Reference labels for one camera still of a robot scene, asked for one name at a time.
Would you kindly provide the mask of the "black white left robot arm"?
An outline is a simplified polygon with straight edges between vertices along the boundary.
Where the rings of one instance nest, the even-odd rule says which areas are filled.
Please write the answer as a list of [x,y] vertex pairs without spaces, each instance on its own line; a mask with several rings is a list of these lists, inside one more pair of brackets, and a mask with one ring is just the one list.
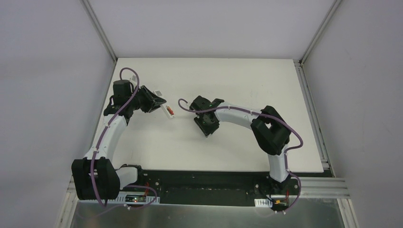
[[75,159],[71,170],[80,200],[114,200],[120,190],[128,186],[140,192],[145,179],[139,165],[112,165],[118,141],[129,124],[134,111],[151,113],[166,103],[146,86],[134,86],[129,80],[113,83],[113,95],[103,112],[101,131],[82,159]]

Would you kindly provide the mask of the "orange red AAA battery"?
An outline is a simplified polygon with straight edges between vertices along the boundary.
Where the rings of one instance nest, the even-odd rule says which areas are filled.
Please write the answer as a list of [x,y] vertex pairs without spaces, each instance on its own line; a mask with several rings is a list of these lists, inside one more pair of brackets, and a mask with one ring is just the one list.
[[172,110],[169,106],[167,107],[167,110],[168,110],[168,112],[169,112],[170,115],[174,115],[173,110]]

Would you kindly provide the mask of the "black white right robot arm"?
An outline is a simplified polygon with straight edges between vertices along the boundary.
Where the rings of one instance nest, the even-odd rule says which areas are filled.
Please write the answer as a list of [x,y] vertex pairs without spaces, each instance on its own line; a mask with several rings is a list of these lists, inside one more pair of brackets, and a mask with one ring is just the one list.
[[274,107],[267,105],[255,111],[218,98],[210,101],[199,95],[188,111],[196,114],[194,122],[206,137],[218,130],[221,122],[251,130],[260,149],[268,155],[270,190],[277,195],[288,190],[291,176],[285,153],[293,132]]

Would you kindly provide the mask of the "white remote control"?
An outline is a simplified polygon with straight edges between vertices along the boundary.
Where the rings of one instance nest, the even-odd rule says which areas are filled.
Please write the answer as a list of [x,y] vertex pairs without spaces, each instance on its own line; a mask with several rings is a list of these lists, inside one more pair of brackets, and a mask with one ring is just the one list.
[[[156,94],[158,97],[160,97],[160,98],[166,100],[165,97],[164,97],[164,95],[162,94],[162,92],[161,92],[160,90],[154,90],[154,94]],[[168,112],[168,110],[167,110],[167,107],[168,107],[168,106],[171,108],[171,106],[170,106],[170,104],[168,103],[167,100],[166,100],[166,102],[165,102],[164,104],[161,104],[161,105],[160,105],[161,109],[163,110],[163,112],[165,113],[165,115],[167,116],[167,118],[168,118],[168,119],[173,119],[176,115],[175,115],[175,114],[174,114],[174,115],[170,115],[170,114],[169,114],[169,112]]]

